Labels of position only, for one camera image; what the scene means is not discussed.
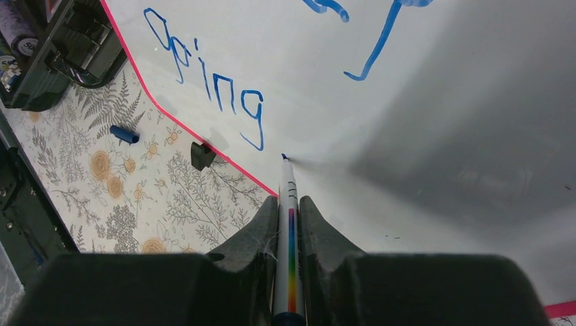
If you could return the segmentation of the blue marker cap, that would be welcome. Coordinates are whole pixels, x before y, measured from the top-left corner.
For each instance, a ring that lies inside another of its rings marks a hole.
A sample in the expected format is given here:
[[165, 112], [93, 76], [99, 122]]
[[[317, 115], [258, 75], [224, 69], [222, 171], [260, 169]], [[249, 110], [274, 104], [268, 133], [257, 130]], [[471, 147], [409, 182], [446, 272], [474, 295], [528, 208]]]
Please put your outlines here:
[[114, 137], [130, 145], [138, 143], [140, 139], [137, 133], [120, 126], [112, 125], [109, 131]]

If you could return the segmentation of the white blue marker pen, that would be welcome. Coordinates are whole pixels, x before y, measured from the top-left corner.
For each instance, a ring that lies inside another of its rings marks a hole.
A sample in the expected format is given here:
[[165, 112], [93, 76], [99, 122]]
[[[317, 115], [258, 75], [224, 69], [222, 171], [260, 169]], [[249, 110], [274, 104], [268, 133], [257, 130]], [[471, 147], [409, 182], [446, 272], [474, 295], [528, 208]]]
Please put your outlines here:
[[271, 324], [305, 325], [306, 307], [298, 243], [298, 191], [290, 160], [285, 154], [282, 159]]

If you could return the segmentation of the pink framed whiteboard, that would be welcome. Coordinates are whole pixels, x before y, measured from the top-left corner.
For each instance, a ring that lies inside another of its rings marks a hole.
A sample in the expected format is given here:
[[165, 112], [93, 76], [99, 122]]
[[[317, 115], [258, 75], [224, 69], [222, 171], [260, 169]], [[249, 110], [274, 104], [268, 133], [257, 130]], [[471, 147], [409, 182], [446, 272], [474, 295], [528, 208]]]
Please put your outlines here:
[[104, 1], [150, 101], [366, 251], [496, 253], [575, 315], [574, 1]]

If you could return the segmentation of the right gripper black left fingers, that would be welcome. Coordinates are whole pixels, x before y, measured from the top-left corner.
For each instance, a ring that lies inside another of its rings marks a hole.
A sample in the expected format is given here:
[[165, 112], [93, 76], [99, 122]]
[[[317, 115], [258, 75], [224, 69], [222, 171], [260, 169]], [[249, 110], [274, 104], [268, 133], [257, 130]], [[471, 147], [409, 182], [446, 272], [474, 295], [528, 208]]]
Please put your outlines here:
[[216, 293], [210, 325], [269, 325], [276, 270], [278, 198], [264, 200], [252, 220], [205, 257]]

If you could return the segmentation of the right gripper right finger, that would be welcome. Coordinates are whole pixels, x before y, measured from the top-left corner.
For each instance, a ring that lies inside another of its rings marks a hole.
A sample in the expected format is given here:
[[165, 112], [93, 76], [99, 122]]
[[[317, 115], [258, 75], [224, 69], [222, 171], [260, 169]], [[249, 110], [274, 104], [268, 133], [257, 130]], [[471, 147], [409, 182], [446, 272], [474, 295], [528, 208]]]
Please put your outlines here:
[[346, 262], [362, 250], [330, 225], [309, 196], [300, 199], [306, 314], [310, 325], [352, 325], [354, 281]]

